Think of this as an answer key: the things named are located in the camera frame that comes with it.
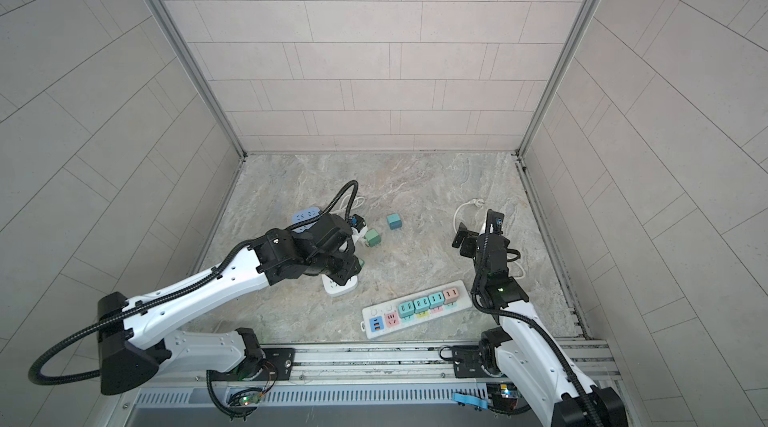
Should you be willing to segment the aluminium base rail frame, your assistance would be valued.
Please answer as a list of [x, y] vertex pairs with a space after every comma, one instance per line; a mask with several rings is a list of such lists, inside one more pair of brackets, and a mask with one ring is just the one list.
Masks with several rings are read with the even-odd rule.
[[505, 377], [464, 378], [454, 374], [448, 343], [284, 344], [293, 348], [293, 368], [282, 381], [215, 381], [203, 375], [158, 377], [106, 404], [93, 426], [227, 426], [212, 395], [229, 396], [259, 387], [264, 397], [242, 426], [537, 426], [525, 408], [516, 415], [475, 410], [452, 400], [455, 392], [488, 400], [487, 384], [510, 384]]

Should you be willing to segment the teal plug adapter upper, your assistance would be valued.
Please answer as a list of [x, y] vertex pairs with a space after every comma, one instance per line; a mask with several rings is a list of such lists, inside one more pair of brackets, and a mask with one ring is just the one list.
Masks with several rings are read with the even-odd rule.
[[387, 216], [387, 223], [391, 230], [396, 230], [402, 227], [403, 222], [399, 214], [393, 213]]

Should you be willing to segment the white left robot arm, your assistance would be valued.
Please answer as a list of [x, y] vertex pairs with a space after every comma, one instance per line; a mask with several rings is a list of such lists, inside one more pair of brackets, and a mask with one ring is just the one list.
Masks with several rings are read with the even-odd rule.
[[[56, 386], [99, 379], [104, 395], [117, 395], [172, 370], [230, 372], [245, 361], [260, 361], [255, 334], [202, 334], [187, 342], [181, 327], [242, 295], [302, 276], [326, 276], [344, 286], [362, 266], [355, 244], [364, 220], [347, 206], [341, 215], [330, 207], [286, 228], [236, 244], [214, 267], [169, 287], [128, 298], [114, 292], [98, 302], [98, 320], [42, 353], [30, 366], [28, 380]], [[61, 351], [96, 335], [96, 370], [49, 376], [44, 366]]]

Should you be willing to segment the white multicolour power strip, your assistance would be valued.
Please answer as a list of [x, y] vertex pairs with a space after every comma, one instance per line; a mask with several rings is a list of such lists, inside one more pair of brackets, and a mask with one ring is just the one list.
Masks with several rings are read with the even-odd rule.
[[464, 282], [457, 280], [363, 308], [360, 329], [372, 340], [472, 306]]

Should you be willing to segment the blue square power socket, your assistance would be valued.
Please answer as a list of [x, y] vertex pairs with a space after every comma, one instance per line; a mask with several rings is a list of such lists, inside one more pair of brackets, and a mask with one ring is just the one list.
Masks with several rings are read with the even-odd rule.
[[311, 227], [313, 222], [308, 222], [308, 220], [317, 218], [320, 215], [320, 211], [319, 207], [313, 206], [295, 213], [291, 218], [293, 231], [300, 233]]

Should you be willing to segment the metal corner wall profile right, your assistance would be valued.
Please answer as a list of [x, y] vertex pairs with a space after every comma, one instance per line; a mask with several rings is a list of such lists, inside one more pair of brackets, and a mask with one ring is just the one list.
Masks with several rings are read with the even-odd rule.
[[574, 58], [578, 46], [588, 29], [591, 19], [596, 13], [600, 0], [584, 0], [578, 10], [576, 19], [566, 38], [562, 51], [557, 59], [553, 71], [548, 79], [537, 108], [527, 128], [520, 147], [516, 151], [517, 157], [522, 160], [531, 149], [534, 137], [543, 124], [544, 116], [553, 102], [559, 85], [561, 84], [567, 69]]

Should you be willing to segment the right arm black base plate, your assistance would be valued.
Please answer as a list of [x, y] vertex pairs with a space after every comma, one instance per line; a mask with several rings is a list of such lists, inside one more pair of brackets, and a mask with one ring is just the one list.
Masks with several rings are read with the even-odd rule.
[[486, 342], [477, 345], [454, 345], [450, 347], [449, 361], [459, 379], [491, 378], [501, 375], [492, 349]]

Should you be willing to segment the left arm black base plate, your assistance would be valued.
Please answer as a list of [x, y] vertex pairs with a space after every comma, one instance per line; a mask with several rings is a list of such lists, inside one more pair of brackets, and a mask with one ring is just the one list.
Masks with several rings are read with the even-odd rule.
[[295, 353], [293, 348], [266, 348], [256, 354], [247, 354], [233, 374], [239, 381], [288, 380]]

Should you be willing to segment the light teal plug adapter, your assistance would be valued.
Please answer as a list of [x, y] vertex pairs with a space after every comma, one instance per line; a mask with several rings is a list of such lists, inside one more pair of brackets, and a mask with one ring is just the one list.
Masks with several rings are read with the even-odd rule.
[[441, 307], [445, 303], [445, 297], [441, 291], [430, 294], [427, 299], [430, 309]]

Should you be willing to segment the pink plug adapter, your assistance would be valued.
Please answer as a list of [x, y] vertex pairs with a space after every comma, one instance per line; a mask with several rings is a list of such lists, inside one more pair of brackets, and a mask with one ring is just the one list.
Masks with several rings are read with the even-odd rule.
[[442, 295], [443, 303], [449, 305], [455, 303], [460, 298], [461, 292], [457, 287], [453, 286], [443, 290]]

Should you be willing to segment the metal corner wall profile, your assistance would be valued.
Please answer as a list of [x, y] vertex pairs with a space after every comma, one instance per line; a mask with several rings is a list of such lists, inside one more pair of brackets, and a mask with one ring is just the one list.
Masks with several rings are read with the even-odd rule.
[[204, 77], [200, 65], [194, 58], [188, 43], [183, 39], [181, 31], [172, 18], [170, 10], [163, 0], [144, 1], [154, 16], [161, 32], [174, 50], [182, 68], [190, 78], [193, 86], [196, 88], [203, 102], [223, 129], [225, 136], [238, 154], [240, 162], [243, 162], [247, 158], [247, 152], [243, 149], [237, 134], [227, 119], [207, 79]]
[[574, 58], [578, 46], [588, 29], [591, 19], [596, 13], [600, 0], [584, 0], [578, 10], [576, 19], [566, 38], [562, 51], [557, 59], [553, 71], [548, 79], [537, 108], [527, 128], [520, 147], [516, 151], [517, 157], [522, 160], [531, 149], [534, 137], [543, 124], [544, 116], [553, 102], [559, 85], [561, 84], [567, 69]]

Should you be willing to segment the dark teal plug adapter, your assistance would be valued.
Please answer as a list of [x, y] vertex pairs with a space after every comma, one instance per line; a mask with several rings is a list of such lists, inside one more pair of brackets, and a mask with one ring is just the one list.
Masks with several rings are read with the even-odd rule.
[[419, 314], [430, 309], [430, 300], [428, 297], [420, 297], [413, 301], [414, 313]]

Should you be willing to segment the metal corner wall profile left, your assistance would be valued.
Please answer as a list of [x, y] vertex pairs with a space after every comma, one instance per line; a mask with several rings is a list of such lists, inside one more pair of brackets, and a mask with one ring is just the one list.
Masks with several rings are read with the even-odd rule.
[[243, 149], [237, 134], [227, 119], [207, 79], [204, 77], [200, 65], [194, 58], [188, 43], [183, 39], [181, 31], [172, 18], [170, 10], [163, 0], [144, 1], [154, 16], [161, 32], [174, 50], [182, 68], [190, 78], [193, 86], [196, 88], [203, 102], [223, 129], [225, 136], [238, 154], [240, 162], [243, 162], [247, 158], [247, 152]]

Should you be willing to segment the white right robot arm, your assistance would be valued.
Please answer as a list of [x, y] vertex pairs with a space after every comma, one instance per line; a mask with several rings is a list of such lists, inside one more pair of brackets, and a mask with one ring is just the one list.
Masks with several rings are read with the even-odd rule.
[[473, 262], [472, 305], [497, 323], [481, 335], [482, 368], [510, 380], [544, 426], [627, 426], [626, 407], [615, 389], [598, 386], [571, 360], [510, 274], [508, 264], [521, 254], [503, 235], [502, 220], [492, 212], [481, 232], [460, 224], [452, 241]]

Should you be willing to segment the blue connector tag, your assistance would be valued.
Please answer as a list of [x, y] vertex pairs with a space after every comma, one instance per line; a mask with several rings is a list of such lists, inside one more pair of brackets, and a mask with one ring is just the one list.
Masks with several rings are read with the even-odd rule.
[[452, 400], [460, 406], [471, 406], [475, 410], [488, 410], [488, 401], [482, 397], [455, 392]]

